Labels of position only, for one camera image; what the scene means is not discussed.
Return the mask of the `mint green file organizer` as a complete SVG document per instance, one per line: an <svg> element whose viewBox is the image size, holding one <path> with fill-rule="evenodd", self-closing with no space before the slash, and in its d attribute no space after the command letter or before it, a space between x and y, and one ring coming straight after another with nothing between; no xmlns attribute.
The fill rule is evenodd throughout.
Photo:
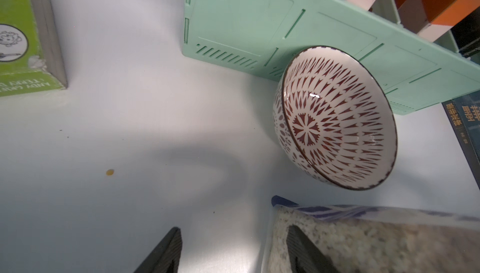
<svg viewBox="0 0 480 273"><path fill-rule="evenodd" d="M306 48L329 46L357 59L395 114L410 114L478 91L480 66L400 24L393 0L363 10L345 0L184 0L182 53L278 81Z"/></svg>

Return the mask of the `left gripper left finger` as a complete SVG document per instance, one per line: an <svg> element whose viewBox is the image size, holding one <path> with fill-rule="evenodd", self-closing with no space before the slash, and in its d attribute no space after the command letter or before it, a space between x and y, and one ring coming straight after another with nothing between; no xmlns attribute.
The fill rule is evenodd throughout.
<svg viewBox="0 0 480 273"><path fill-rule="evenodd" d="M173 227L134 273L177 273L182 248L181 229Z"/></svg>

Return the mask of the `green comic book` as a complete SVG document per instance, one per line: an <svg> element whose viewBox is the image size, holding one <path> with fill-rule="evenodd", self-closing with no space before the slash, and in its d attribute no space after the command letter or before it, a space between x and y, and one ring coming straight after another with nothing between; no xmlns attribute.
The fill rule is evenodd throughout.
<svg viewBox="0 0 480 273"><path fill-rule="evenodd" d="M51 0L1 0L1 96L67 86Z"/></svg>

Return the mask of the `white oats bag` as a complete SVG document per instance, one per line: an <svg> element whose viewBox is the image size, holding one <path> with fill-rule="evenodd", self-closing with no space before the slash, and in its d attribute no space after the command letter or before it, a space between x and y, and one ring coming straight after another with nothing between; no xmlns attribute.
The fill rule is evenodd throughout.
<svg viewBox="0 0 480 273"><path fill-rule="evenodd" d="M300 205L278 195L261 270L292 273L288 228L299 227L340 273L477 273L480 220L400 207Z"/></svg>

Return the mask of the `black book with antlers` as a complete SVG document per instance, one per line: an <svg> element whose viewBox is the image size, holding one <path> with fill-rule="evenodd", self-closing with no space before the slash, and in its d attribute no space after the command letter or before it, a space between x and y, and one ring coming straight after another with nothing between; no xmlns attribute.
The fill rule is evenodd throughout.
<svg viewBox="0 0 480 273"><path fill-rule="evenodd" d="M477 186L480 186L480 92L442 103Z"/></svg>

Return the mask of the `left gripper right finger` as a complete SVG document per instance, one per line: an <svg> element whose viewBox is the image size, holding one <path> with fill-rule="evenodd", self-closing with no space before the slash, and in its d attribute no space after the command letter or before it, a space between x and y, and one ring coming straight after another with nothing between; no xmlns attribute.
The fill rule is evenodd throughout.
<svg viewBox="0 0 480 273"><path fill-rule="evenodd" d="M297 225L289 226L286 245L293 273L339 273Z"/></svg>

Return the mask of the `dark patterned book in organizer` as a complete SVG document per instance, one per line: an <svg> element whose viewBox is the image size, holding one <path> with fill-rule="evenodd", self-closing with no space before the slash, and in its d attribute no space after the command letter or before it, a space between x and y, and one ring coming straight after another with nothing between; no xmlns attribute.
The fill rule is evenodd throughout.
<svg viewBox="0 0 480 273"><path fill-rule="evenodd" d="M459 53L470 58L480 51L480 13L473 12L451 29Z"/></svg>

